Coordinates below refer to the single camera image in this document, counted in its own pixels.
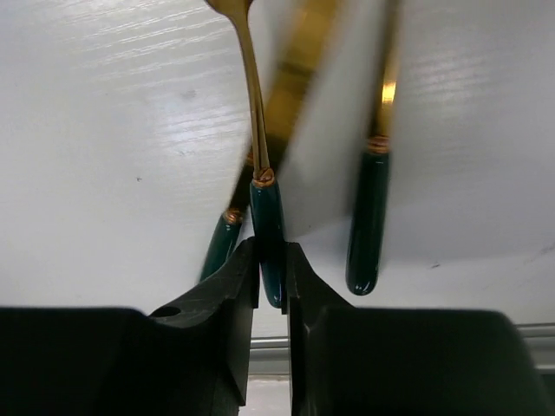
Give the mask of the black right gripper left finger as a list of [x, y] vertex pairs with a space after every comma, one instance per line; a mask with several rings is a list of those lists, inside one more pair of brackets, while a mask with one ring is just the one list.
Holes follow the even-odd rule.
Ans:
[[246, 402], [257, 250], [150, 315], [4, 307], [4, 415], [235, 415]]

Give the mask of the gold spoon green handle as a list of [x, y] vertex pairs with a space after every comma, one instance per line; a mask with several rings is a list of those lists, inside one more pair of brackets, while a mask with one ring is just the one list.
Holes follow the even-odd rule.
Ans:
[[285, 302], [284, 214], [276, 174], [269, 160], [264, 105], [248, 23], [250, 1], [209, 1], [213, 10], [233, 25], [243, 59], [251, 112], [253, 174], [250, 183], [251, 220], [258, 247], [258, 263], [269, 304], [281, 309]]

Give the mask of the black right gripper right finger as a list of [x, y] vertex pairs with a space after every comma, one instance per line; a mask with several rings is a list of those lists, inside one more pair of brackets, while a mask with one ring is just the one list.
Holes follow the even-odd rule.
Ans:
[[295, 415], [551, 415], [516, 326], [476, 309], [359, 308], [286, 249]]

